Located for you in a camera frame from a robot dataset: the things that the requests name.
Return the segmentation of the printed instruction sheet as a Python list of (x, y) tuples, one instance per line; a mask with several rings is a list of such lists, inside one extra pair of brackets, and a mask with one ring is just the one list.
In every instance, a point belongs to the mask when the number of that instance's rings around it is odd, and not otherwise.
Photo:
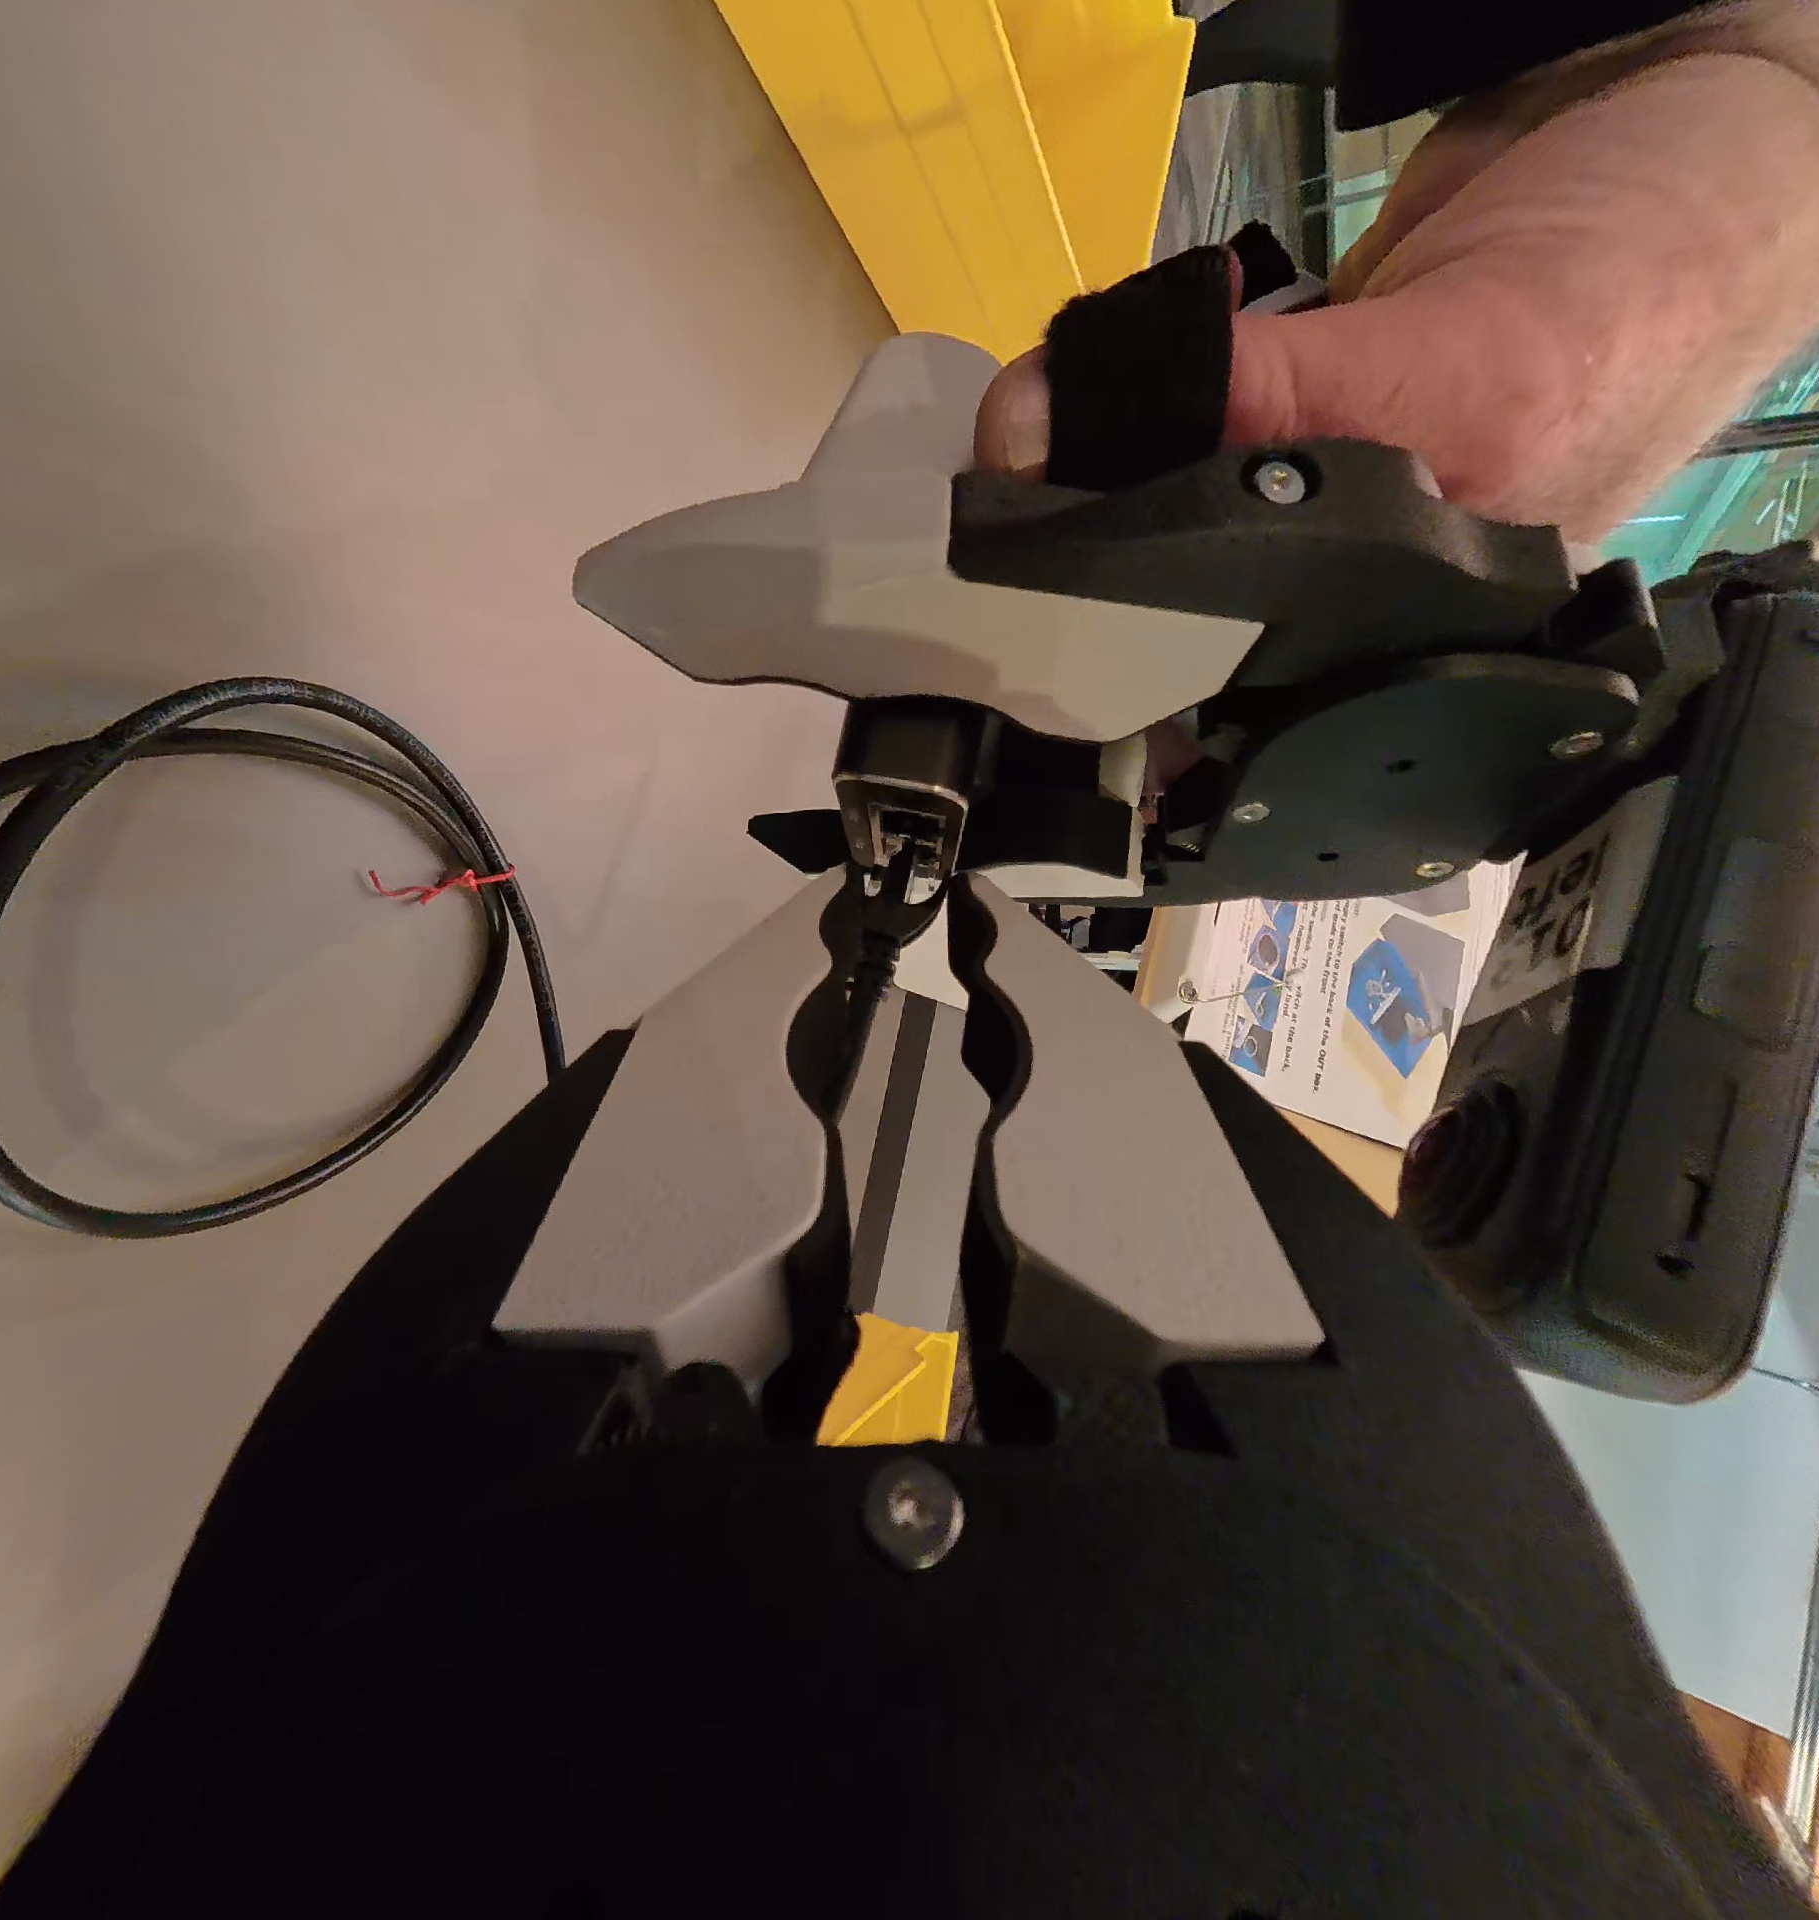
[(1272, 1107), (1403, 1150), (1520, 867), (1479, 863), (1396, 897), (1216, 906), (1184, 1037)]

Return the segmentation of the yellow plastic bin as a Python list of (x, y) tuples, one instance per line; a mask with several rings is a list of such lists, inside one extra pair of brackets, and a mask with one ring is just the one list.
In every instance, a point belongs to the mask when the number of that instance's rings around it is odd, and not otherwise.
[(1198, 24), (1168, 2), (718, 2), (903, 336), (1009, 360), (1150, 263)]

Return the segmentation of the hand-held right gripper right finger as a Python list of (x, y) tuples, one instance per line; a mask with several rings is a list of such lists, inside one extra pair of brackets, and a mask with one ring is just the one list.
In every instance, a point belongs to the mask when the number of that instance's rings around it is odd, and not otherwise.
[(987, 1097), (961, 1298), (982, 1427), (1176, 1427), (1168, 1384), (1327, 1332), (1174, 1034), (982, 876), (951, 891)]

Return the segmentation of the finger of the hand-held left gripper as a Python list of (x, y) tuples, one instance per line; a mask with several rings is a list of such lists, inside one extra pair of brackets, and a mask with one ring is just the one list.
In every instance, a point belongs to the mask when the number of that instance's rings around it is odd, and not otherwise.
[[(1037, 733), (1015, 718), (998, 717), (985, 773), (982, 791), (968, 814), (956, 871), (946, 885), (953, 876), (995, 871), (1003, 891), (1016, 898), (1139, 897), (1143, 735), (1081, 742)], [(849, 858), (836, 794), (830, 806), (757, 814), (749, 822), (749, 831), (757, 844), (800, 873), (817, 876), (849, 867), (869, 897), (907, 903), (902, 897), (905, 865), (882, 876), (858, 867)]]
[(998, 360), (941, 334), (876, 347), (800, 477), (590, 547), (577, 601), (707, 683), (951, 698), (1114, 742), (1212, 698), (1260, 624), (976, 584), (948, 564), (951, 477)]

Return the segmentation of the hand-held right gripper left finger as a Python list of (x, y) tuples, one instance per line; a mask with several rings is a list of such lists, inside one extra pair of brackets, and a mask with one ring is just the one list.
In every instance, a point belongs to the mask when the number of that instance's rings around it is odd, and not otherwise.
[(786, 1062), (830, 971), (841, 873), (811, 878), (634, 1025), (494, 1331), (771, 1372), (792, 1343), (782, 1266), (825, 1197), (825, 1130)]

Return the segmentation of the black ethernet splitter box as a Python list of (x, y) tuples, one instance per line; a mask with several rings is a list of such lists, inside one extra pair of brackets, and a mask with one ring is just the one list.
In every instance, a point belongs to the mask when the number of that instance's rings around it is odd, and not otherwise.
[(905, 865), (902, 897), (934, 897), (956, 871), (995, 733), (995, 714), (968, 701), (849, 701), (832, 785), (853, 863), (882, 876)]

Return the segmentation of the person's left hand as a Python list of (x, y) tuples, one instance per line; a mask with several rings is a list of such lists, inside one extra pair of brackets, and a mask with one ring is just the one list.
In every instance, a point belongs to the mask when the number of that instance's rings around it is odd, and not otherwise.
[(1072, 299), (972, 467), (1130, 486), (1222, 444), (1414, 453), (1592, 542), (1819, 325), (1819, 2), (1317, 4), (1342, 130), (1436, 112), (1288, 309), (1233, 242)]

